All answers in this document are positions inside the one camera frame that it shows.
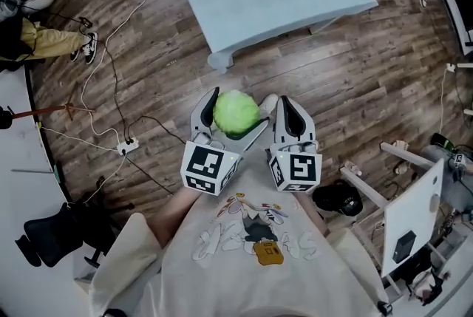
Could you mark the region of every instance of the wooden floor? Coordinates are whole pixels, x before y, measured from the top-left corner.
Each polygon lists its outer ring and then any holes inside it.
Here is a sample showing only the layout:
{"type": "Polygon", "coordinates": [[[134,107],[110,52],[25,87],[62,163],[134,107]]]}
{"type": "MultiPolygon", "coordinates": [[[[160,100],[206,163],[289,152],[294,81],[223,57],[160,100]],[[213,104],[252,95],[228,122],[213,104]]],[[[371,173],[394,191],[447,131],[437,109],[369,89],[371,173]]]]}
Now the wooden floor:
{"type": "MultiPolygon", "coordinates": [[[[142,0],[58,0],[55,12],[86,16],[105,39],[142,0]]],[[[378,0],[379,6],[343,18],[311,36],[298,30],[238,53],[235,66],[219,75],[207,64],[209,48],[187,0],[148,0],[131,21],[109,42],[118,72],[118,103],[130,124],[141,115],[160,119],[183,139],[188,138],[189,113],[210,89],[239,89],[260,101],[275,92],[289,95],[313,116],[321,145],[323,184],[338,178],[345,160],[359,164],[367,182],[390,197],[395,186],[409,183],[412,172],[395,176],[397,161],[380,152],[381,141],[405,140],[413,151],[429,142],[440,122],[440,85],[446,62],[455,62],[459,49],[441,0],[421,10],[418,0],[378,0]]],[[[60,18],[51,27],[76,30],[60,18]]],[[[99,47],[98,64],[103,47],[99,47]]],[[[93,67],[68,56],[38,65],[33,72],[37,107],[63,103],[74,84],[84,84],[93,67]]],[[[467,72],[457,76],[464,103],[471,97],[467,72]]],[[[454,76],[446,76],[445,117],[442,133],[454,143],[469,141],[455,92],[454,76]]],[[[123,127],[113,101],[114,75],[108,56],[85,91],[88,106],[97,109],[98,132],[123,127]]],[[[80,103],[80,90],[73,98],[80,103]]],[[[117,145],[115,134],[97,137],[89,117],[79,112],[73,122],[56,112],[43,119],[47,128],[80,137],[108,148],[117,145]]],[[[129,156],[172,191],[181,185],[180,163],[184,146],[154,121],[132,128],[141,147],[129,156]]],[[[94,188],[99,176],[108,177],[122,157],[47,132],[54,158],[61,161],[73,198],[94,188]]],[[[152,214],[166,198],[161,189],[127,162],[104,187],[106,203],[133,202],[136,211],[152,214]]],[[[360,215],[373,210],[368,202],[360,215]]]]}

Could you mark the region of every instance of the khaki pants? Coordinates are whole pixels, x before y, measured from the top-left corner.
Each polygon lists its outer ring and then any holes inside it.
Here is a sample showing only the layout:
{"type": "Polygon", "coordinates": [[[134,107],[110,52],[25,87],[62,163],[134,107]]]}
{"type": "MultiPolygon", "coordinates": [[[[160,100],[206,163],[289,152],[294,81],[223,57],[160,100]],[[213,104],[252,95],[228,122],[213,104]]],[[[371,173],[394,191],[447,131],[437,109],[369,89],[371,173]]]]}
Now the khaki pants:
{"type": "Polygon", "coordinates": [[[25,18],[23,18],[21,40],[34,49],[34,52],[32,55],[20,55],[17,61],[58,57],[75,52],[84,45],[82,33],[48,30],[39,23],[32,23],[25,18]]]}

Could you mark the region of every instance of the white cable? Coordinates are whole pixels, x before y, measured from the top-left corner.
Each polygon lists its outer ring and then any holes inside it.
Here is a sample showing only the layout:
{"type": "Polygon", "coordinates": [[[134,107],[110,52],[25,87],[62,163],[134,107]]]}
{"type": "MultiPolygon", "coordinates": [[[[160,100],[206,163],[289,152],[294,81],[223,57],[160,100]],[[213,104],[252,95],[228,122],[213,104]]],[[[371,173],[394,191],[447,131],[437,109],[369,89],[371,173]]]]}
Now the white cable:
{"type": "MultiPolygon", "coordinates": [[[[147,0],[143,0],[133,11],[132,13],[130,13],[130,15],[128,16],[128,18],[118,26],[118,28],[116,30],[113,31],[113,33],[106,38],[105,40],[105,47],[109,44],[109,40],[110,38],[113,37],[113,35],[118,32],[118,30],[120,30],[120,28],[125,25],[126,23],[128,23],[129,19],[133,16],[133,14],[141,7],[143,6],[145,3],[146,3],[147,0]]],[[[99,62],[99,64],[94,68],[94,70],[92,71],[92,73],[90,73],[89,77],[87,78],[86,80],[86,83],[84,84],[84,87],[82,89],[82,94],[81,94],[81,102],[82,104],[84,105],[84,108],[87,108],[87,105],[85,104],[84,102],[84,93],[86,91],[86,88],[87,88],[87,84],[89,83],[89,80],[90,78],[95,74],[95,71],[97,71],[97,69],[101,66],[101,64],[103,63],[103,58],[105,57],[105,53],[106,53],[106,50],[103,49],[103,52],[102,52],[102,58],[101,58],[101,61],[99,62]]],[[[90,116],[90,126],[92,127],[92,131],[94,132],[95,135],[97,136],[101,136],[102,134],[106,134],[107,132],[110,132],[110,131],[114,131],[115,134],[117,135],[117,141],[118,141],[118,145],[120,145],[120,136],[118,135],[118,132],[116,129],[114,128],[108,128],[106,131],[103,131],[102,133],[97,133],[94,129],[94,123],[93,123],[93,120],[92,120],[92,113],[89,112],[89,116],[90,116]]]]}
{"type": "Polygon", "coordinates": [[[99,148],[99,149],[103,149],[103,150],[107,150],[107,151],[116,151],[116,152],[118,152],[117,149],[104,148],[104,147],[102,147],[102,146],[95,145],[94,143],[90,143],[89,141],[82,140],[82,138],[71,137],[71,136],[68,136],[67,134],[57,132],[57,131],[55,131],[54,129],[44,128],[43,126],[41,127],[41,129],[44,129],[45,131],[55,132],[56,134],[60,134],[61,136],[65,136],[65,137],[67,137],[67,138],[72,138],[73,140],[77,140],[77,141],[82,141],[83,143],[88,143],[89,145],[95,146],[96,148],[99,148]]]}
{"type": "Polygon", "coordinates": [[[440,95],[440,105],[442,106],[442,112],[440,116],[440,126],[438,127],[438,134],[442,133],[442,125],[443,125],[443,84],[445,83],[446,72],[448,70],[445,69],[443,72],[443,80],[442,80],[442,94],[440,95]]]}
{"type": "Polygon", "coordinates": [[[106,179],[102,182],[101,186],[100,186],[99,188],[97,188],[97,191],[94,192],[94,193],[92,194],[92,196],[91,196],[89,199],[87,199],[85,202],[82,202],[82,204],[85,204],[86,202],[88,202],[89,200],[91,200],[91,199],[95,196],[95,194],[98,193],[98,192],[101,190],[102,186],[106,183],[106,181],[107,181],[108,179],[110,179],[111,177],[113,177],[115,174],[117,174],[117,173],[120,171],[121,166],[123,166],[123,163],[125,162],[125,159],[126,159],[126,154],[123,156],[123,159],[122,159],[122,161],[121,161],[121,164],[120,164],[120,165],[118,166],[118,168],[113,172],[113,174],[110,175],[108,178],[106,178],[106,179]]]}

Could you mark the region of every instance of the white board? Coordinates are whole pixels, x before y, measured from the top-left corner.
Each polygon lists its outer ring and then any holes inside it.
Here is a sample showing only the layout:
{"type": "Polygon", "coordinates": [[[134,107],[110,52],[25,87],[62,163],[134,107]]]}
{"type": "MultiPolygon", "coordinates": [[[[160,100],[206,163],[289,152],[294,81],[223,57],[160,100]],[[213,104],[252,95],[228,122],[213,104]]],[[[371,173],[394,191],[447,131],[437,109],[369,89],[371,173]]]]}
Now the white board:
{"type": "Polygon", "coordinates": [[[384,252],[381,277],[393,272],[410,256],[417,253],[432,237],[437,211],[430,211],[430,200],[442,192],[443,159],[440,159],[425,175],[411,185],[384,211],[384,252]],[[416,235],[410,255],[400,263],[392,256],[398,239],[409,231],[416,235]]]}

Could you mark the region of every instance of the black sneaker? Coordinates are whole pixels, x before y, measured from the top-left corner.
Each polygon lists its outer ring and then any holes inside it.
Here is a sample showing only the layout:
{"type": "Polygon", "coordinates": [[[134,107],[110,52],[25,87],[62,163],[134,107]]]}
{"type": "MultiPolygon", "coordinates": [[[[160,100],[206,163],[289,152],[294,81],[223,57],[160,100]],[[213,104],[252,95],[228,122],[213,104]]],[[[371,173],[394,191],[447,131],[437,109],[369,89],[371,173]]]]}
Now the black sneaker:
{"type": "Polygon", "coordinates": [[[82,51],[86,56],[86,64],[90,65],[94,61],[95,55],[97,54],[98,34],[94,32],[87,33],[87,35],[90,37],[90,41],[82,47],[82,51]]]}
{"type": "Polygon", "coordinates": [[[80,49],[77,49],[75,52],[71,53],[71,61],[75,62],[79,58],[79,53],[81,52],[80,49]]]}

